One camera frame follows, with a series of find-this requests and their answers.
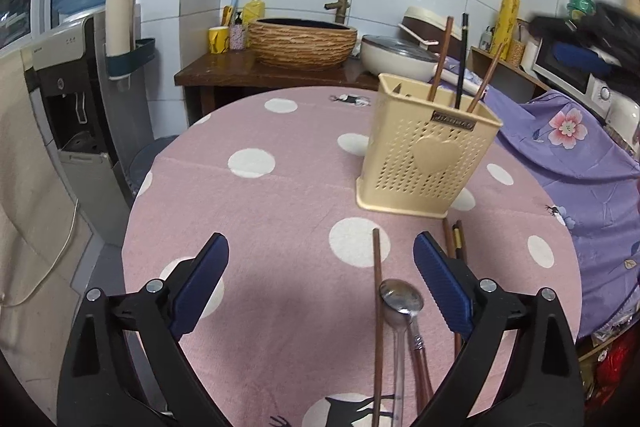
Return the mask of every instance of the white polka dot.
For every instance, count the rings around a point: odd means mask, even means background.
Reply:
[[[371,397],[359,393],[332,394],[328,396],[328,398],[329,400],[326,398],[318,400],[306,411],[302,418],[302,427],[325,427],[327,425],[327,417],[331,407],[341,409],[347,407],[349,409],[348,412],[352,413],[350,416],[356,418],[361,414],[366,413],[367,409],[372,409],[373,407]],[[338,402],[353,402],[354,405],[353,408],[347,404],[341,405],[340,403],[337,403],[332,405],[330,400],[337,400]],[[380,405],[380,410],[383,412],[389,412],[388,408],[384,405]],[[345,419],[345,425],[353,425],[353,427],[370,427],[372,418],[371,413],[364,414],[363,416],[363,418],[356,419],[353,422],[346,421]],[[381,415],[380,427],[389,427],[390,425],[391,417]]]
[[[200,125],[201,123],[205,123],[207,120],[209,120],[209,118],[211,118],[211,113],[200,118],[196,123],[194,123],[194,125]]]
[[[476,198],[468,188],[463,188],[458,197],[451,203],[451,208],[466,212],[476,206]]]
[[[146,173],[145,179],[142,180],[142,185],[140,185],[140,190],[138,191],[138,196],[141,196],[146,192],[146,190],[151,186],[151,182],[154,180],[154,175],[151,171]]]
[[[286,98],[272,98],[264,103],[264,108],[267,111],[285,114],[288,112],[294,112],[298,108],[298,104],[293,100],[287,100]]]
[[[186,261],[188,259],[193,259],[193,257],[179,257],[178,259],[174,259],[167,266],[165,266],[164,269],[160,272],[159,278],[162,280],[166,280],[166,278],[169,277],[169,274],[172,271],[174,271],[174,268],[178,266],[179,263],[181,263],[182,261]],[[203,319],[204,317],[207,317],[210,314],[212,314],[216,310],[216,308],[220,306],[220,302],[222,302],[222,298],[224,295],[225,295],[225,283],[223,282],[221,277],[220,281],[218,281],[218,284],[216,285],[216,289],[213,290],[213,293],[209,297],[207,304],[204,306],[204,309],[202,311],[202,315],[200,315],[200,318]]]
[[[380,229],[380,257],[386,259],[391,243],[386,232],[363,217],[347,217],[338,221],[329,232],[329,246],[338,259],[351,266],[373,266],[373,229]]]
[[[533,260],[543,268],[551,268],[556,262],[551,247],[549,247],[544,239],[537,235],[529,236],[529,239],[527,239],[527,248],[529,248],[529,253],[533,257]]]
[[[369,137],[363,134],[348,132],[338,137],[338,145],[341,149],[356,156],[364,156],[369,146]]]
[[[491,174],[494,179],[498,180],[502,185],[513,185],[513,178],[511,175],[499,165],[489,163],[489,165],[486,166],[486,169],[489,171],[489,174]]]
[[[242,149],[234,152],[226,164],[236,176],[259,178],[273,171],[276,160],[262,149]]]

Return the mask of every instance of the pink tablecloth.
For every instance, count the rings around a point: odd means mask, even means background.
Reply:
[[[212,232],[228,238],[223,281],[180,345],[237,427],[370,425],[373,227],[383,230],[383,278],[409,281],[424,295],[418,320],[434,387],[453,361],[453,334],[412,255],[423,230],[444,244],[441,221],[357,207],[354,182],[373,108],[330,101],[345,93],[280,90],[206,116],[156,158],[131,213],[122,251],[127,291],[194,257]],[[552,204],[494,144],[449,219],[464,220],[476,277],[520,293],[554,288],[575,335],[578,264],[568,231],[546,207]],[[491,404],[512,344],[507,333],[476,411]],[[384,394],[393,393],[392,351],[386,328]],[[408,360],[406,374],[409,425],[416,413]],[[391,401],[383,406],[390,410]]]

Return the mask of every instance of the yellow mug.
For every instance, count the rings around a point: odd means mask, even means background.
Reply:
[[[209,53],[215,55],[229,51],[229,26],[209,28]]]

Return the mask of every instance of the label on utensil holder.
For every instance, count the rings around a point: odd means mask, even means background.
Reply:
[[[443,123],[452,127],[458,127],[459,129],[464,129],[466,131],[473,131],[476,126],[475,120],[467,120],[466,118],[461,118],[459,116],[454,116],[440,111],[433,111],[431,121]]]

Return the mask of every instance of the heart emblem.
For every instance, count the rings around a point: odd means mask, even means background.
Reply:
[[[418,171],[425,176],[444,171],[460,159],[460,147],[452,141],[440,141],[431,136],[423,136],[411,149]]]

